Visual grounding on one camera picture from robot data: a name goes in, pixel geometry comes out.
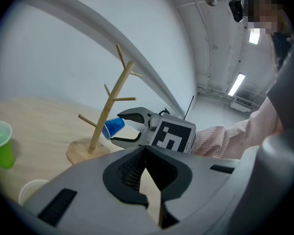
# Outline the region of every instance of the wooden table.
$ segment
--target wooden table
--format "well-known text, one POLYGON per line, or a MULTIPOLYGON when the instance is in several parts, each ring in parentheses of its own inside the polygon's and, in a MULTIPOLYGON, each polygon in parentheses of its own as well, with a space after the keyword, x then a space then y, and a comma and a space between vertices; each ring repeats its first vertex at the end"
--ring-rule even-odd
MULTIPOLYGON (((15 163, 10 169, 0 167, 0 190, 18 201, 21 188, 34 179, 51 180, 72 166, 66 151, 72 141, 91 138, 94 128, 77 116, 82 114, 97 122, 100 113, 91 108, 53 100, 36 98, 13 99, 0 102, 0 120, 12 126, 12 147, 15 163)), ((133 139, 138 131, 126 126, 118 137, 133 139)), ((106 140, 100 142, 111 152, 122 148, 106 140)), ((150 175, 142 175, 140 192, 147 195, 148 212, 158 220, 160 192, 150 175)))

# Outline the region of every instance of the ceiling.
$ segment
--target ceiling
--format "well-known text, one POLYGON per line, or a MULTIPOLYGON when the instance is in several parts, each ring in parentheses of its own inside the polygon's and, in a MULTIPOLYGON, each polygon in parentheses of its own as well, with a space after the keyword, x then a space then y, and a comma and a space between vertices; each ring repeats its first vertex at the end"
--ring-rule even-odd
POLYGON ((235 96, 261 105, 275 78, 267 36, 261 35, 257 45, 249 43, 246 18, 234 21, 230 0, 218 0, 215 7, 204 0, 197 0, 197 7, 194 1, 172 0, 193 49, 198 92, 228 93, 241 72, 246 77, 235 96))

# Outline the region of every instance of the person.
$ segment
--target person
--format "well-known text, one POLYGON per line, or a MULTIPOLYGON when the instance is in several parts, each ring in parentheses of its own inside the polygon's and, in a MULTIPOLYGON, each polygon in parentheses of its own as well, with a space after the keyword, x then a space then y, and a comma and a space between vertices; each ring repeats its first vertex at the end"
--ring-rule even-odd
MULTIPOLYGON (((279 72, 292 46, 281 5, 276 0, 245 0, 248 23, 265 31, 272 50, 273 66, 279 72)), ((249 119, 225 129, 214 126, 197 132, 192 154, 226 159, 240 159, 244 151, 261 145, 265 138, 283 131, 281 120, 268 98, 249 119)))

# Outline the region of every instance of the wooden mug tree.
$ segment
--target wooden mug tree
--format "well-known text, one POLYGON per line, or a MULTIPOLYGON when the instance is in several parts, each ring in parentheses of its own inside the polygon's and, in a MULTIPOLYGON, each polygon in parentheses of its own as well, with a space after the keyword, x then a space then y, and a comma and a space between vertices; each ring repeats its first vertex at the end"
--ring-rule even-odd
POLYGON ((95 124, 94 122, 90 121, 89 119, 87 119, 86 117, 82 116, 81 114, 78 115, 78 117, 82 120, 84 120, 85 122, 87 122, 88 124, 92 125, 93 127, 95 127, 95 131, 93 134, 93 137, 91 140, 89 139, 81 139, 78 141, 73 141, 70 146, 69 149, 67 151, 67 158, 70 160, 70 162, 72 164, 76 164, 79 163, 81 161, 84 160, 88 160, 91 158, 95 158, 95 157, 100 157, 102 155, 106 155, 109 154, 110 151, 103 146, 100 142, 99 142, 99 137, 100 134, 102 132, 102 129, 104 127, 104 124, 109 116, 109 113, 112 109, 112 106, 114 104, 115 101, 128 101, 128 100, 136 100, 135 97, 122 97, 122 98, 117 98, 121 88, 123 87, 126 79, 128 78, 128 76, 131 75, 135 75, 138 77, 141 77, 142 75, 137 74, 135 72, 133 72, 133 68, 135 66, 135 63, 133 61, 129 61, 127 63, 127 65, 125 65, 121 50, 120 50, 120 46, 116 45, 120 60, 122 62, 123 65, 123 72, 121 73, 119 79, 117 80, 115 86, 113 87, 113 90, 110 92, 107 85, 105 84, 104 87, 107 91, 108 94, 108 99, 107 102, 100 114, 98 123, 95 124))

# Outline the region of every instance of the blue cup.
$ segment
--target blue cup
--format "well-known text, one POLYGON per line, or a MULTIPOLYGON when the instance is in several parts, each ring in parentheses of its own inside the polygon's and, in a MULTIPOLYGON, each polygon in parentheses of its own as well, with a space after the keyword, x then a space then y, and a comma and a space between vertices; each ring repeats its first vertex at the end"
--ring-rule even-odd
POLYGON ((117 134, 125 126, 122 118, 117 117, 107 120, 104 123, 102 134, 108 140, 110 140, 115 134, 117 134))

